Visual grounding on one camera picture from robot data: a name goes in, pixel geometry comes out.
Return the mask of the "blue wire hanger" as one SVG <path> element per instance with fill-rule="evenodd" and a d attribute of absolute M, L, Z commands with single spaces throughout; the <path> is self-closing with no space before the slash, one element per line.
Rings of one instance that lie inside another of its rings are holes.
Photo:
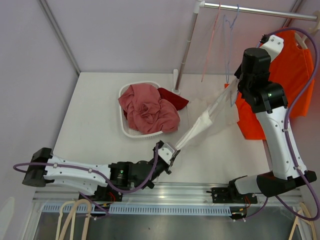
<path fill-rule="evenodd" d="M 225 70 L 225 84 L 229 86 L 230 82 L 230 63 L 231 63 L 231 55 L 232 55 L 232 48 L 233 48 L 233 29 L 235 22 L 238 18 L 240 12 L 240 6 L 237 5 L 236 8 L 236 15 L 232 21 L 230 21 L 227 16 L 223 15 L 223 22 L 222 22 L 222 33 L 223 33 L 223 53 L 224 53 L 224 70 Z"/>

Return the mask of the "white t shirt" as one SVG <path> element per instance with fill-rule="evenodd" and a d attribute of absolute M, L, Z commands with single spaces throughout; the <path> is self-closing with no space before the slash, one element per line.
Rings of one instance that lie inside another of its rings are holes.
<path fill-rule="evenodd" d="M 191 128 L 175 144 L 177 150 L 200 145 L 206 138 L 239 121 L 236 105 L 238 83 L 235 78 L 224 90 L 196 98 L 187 105 L 187 120 Z"/>

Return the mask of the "pink t shirt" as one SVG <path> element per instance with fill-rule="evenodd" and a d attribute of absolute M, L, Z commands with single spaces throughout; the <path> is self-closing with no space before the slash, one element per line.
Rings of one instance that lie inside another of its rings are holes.
<path fill-rule="evenodd" d="M 176 107 L 161 97 L 158 89 L 147 83 L 131 84 L 118 98 L 126 112 L 129 128 L 144 135 L 178 130 L 180 116 Z"/>

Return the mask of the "dark red t shirt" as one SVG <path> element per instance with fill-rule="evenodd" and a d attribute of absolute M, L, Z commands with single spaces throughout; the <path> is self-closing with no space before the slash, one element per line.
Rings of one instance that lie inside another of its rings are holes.
<path fill-rule="evenodd" d="M 165 99 L 168 102 L 170 102 L 175 107 L 175 109 L 177 111 L 182 110 L 189 103 L 189 101 L 187 99 L 185 99 L 185 98 L 183 98 L 183 97 L 181 97 L 181 96 L 179 96 L 179 95 L 177 95 L 177 94 L 175 94 L 165 88 L 160 87 L 157 90 L 160 94 L 160 97 L 162 99 Z"/>

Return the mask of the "pink wire hanger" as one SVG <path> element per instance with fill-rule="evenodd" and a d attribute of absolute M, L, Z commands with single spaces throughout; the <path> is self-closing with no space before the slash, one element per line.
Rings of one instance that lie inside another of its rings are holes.
<path fill-rule="evenodd" d="M 208 68 L 208 64 L 209 64 L 209 60 L 210 60 L 210 55 L 211 55 L 211 51 L 212 51 L 212 44 L 213 44 L 215 31 L 216 31 L 216 27 L 217 27 L 217 22 L 218 22 L 218 19 L 219 19 L 219 16 L 220 16 L 220 11 L 221 11 L 221 2 L 219 2 L 218 12 L 217 12 L 217 14 L 215 16 L 213 27 L 212 27 L 211 37 L 210 37 L 210 41 L 209 41 L 209 45 L 208 45 L 208 49 L 207 49 L 207 54 L 206 54 L 206 60 L 205 60 L 205 63 L 204 63 L 202 76 L 201 76 L 201 83 L 203 83 L 203 81 L 205 79 L 206 72 L 207 72 L 207 68 Z"/>

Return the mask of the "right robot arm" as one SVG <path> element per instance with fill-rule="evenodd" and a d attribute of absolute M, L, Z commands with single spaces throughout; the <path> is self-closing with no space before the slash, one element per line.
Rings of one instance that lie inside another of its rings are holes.
<path fill-rule="evenodd" d="M 288 101 L 283 87 L 269 81 L 271 56 L 262 48 L 247 48 L 237 72 L 238 90 L 259 121 L 270 152 L 272 170 L 254 176 L 243 176 L 229 182 L 227 196 L 240 202 L 246 194 L 261 193 L 270 198 L 317 180 L 302 160 L 295 165 L 292 156 L 296 145 L 288 146 L 285 116 Z"/>

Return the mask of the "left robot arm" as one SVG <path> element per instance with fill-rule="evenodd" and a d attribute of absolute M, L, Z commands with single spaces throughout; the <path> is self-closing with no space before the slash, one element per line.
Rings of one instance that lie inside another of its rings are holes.
<path fill-rule="evenodd" d="M 179 150 L 158 143 L 149 161 L 85 164 L 58 157 L 50 148 L 43 147 L 33 154 L 22 184 L 38 188 L 48 184 L 66 186 L 101 201 L 107 197 L 108 188 L 121 194 L 153 189 L 156 178 L 171 173 L 178 154 Z"/>

